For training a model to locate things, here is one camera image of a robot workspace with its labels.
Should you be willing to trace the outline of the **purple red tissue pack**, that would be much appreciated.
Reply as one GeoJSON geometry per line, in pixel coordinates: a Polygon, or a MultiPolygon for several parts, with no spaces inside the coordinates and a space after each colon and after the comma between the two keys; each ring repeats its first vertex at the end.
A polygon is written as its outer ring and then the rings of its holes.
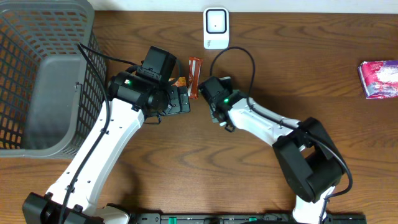
{"type": "Polygon", "coordinates": [[[397,60],[364,61],[358,74],[366,99],[397,98],[397,60]]]}

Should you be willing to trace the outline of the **orange Kleenex tissue pack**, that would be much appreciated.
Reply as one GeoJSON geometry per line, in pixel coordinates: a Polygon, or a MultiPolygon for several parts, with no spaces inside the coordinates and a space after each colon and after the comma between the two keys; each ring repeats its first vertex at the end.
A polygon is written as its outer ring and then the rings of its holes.
{"type": "Polygon", "coordinates": [[[186,86],[187,81],[185,77],[180,77],[178,78],[175,83],[173,83],[173,86],[181,87],[181,86],[186,86]]]}

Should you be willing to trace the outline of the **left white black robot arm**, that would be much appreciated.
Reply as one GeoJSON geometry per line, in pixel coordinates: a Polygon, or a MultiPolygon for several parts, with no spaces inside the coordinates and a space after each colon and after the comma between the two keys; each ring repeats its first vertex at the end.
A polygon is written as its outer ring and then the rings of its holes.
{"type": "Polygon", "coordinates": [[[121,152],[151,116],[188,113],[187,87],[158,84],[120,72],[108,84],[98,119],[65,172],[45,195],[30,193],[22,212],[27,223],[132,223],[116,205],[98,208],[103,186],[121,152]]]}

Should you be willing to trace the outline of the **red snack bar wrapper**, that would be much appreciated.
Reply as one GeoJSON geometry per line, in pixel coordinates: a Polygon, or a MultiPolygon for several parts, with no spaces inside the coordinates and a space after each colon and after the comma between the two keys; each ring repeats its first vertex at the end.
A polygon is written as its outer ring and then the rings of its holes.
{"type": "Polygon", "coordinates": [[[190,99],[198,98],[198,84],[203,60],[197,57],[189,57],[188,95],[190,99]]]}

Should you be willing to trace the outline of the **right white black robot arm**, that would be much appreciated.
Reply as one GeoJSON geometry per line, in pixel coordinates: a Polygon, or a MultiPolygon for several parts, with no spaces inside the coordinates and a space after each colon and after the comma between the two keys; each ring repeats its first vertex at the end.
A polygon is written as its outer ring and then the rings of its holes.
{"type": "Polygon", "coordinates": [[[286,118],[239,90],[211,90],[203,96],[212,117],[228,131],[245,130],[273,148],[296,195],[294,220],[322,223],[329,200],[338,196],[335,187],[350,172],[321,122],[286,118]]]}

